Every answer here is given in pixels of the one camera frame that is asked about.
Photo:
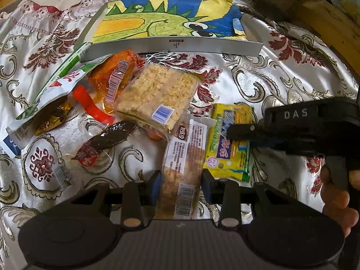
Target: red plastic wrapper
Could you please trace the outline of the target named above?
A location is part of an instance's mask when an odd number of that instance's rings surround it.
[[[79,106],[74,102],[75,99],[81,107],[87,112],[90,116],[92,116],[95,120],[101,122],[104,125],[111,125],[114,123],[115,118],[111,115],[104,113],[101,109],[99,109],[91,99],[88,92],[85,90],[83,86],[76,87],[70,96],[70,102],[72,103],[75,109],[79,109]]]

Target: blue tag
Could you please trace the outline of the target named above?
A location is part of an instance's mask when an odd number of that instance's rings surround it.
[[[11,150],[11,152],[14,154],[14,155],[20,155],[20,152],[21,152],[21,149],[16,146],[16,144],[14,143],[14,141],[10,138],[10,136],[8,135],[4,140],[3,140],[3,143]],[[8,150],[6,148],[3,147],[3,149],[5,150],[5,152],[7,154],[8,153]]]

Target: yellow noodle package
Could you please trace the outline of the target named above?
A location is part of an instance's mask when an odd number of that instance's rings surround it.
[[[247,105],[214,104],[211,128],[205,153],[204,168],[215,178],[234,178],[249,182],[249,142],[226,138],[227,128],[232,124],[251,124],[252,108]]]
[[[169,140],[170,131],[189,107],[199,83],[192,73],[149,64],[125,87],[113,107]]]

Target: dragon eye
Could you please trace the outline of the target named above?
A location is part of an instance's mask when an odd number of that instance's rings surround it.
[[[196,37],[216,37],[215,33],[208,32],[205,30],[195,30],[191,34]]]
[[[204,30],[207,29],[208,26],[206,24],[200,23],[200,22],[185,22],[184,26],[189,29],[193,30]]]

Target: small sticker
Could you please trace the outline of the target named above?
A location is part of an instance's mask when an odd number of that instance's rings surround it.
[[[178,196],[176,200],[174,219],[190,219],[191,204],[193,201],[195,186],[181,183],[179,185]]]
[[[54,170],[54,175],[63,190],[71,186],[71,176],[64,166],[59,164]]]
[[[126,60],[120,60],[116,69],[119,72],[125,73],[127,71],[127,69],[129,68],[130,62],[126,61]]]
[[[209,167],[216,167],[219,161],[216,159],[216,157],[209,157],[206,163]]]
[[[76,153],[75,158],[82,166],[91,167],[95,164],[96,159],[98,158],[98,153],[90,145],[84,143]]]
[[[151,119],[159,124],[165,125],[170,119],[173,112],[174,109],[166,105],[159,105],[156,111],[152,114]]]
[[[180,125],[179,128],[178,128],[178,131],[177,131],[176,135],[177,135],[177,137],[178,137],[180,140],[186,141],[188,132],[186,131],[185,126]]]
[[[9,155],[10,158],[14,158],[15,156],[20,155],[20,148],[14,143],[9,135],[1,142],[2,143],[0,143],[0,146],[3,148],[6,154]]]

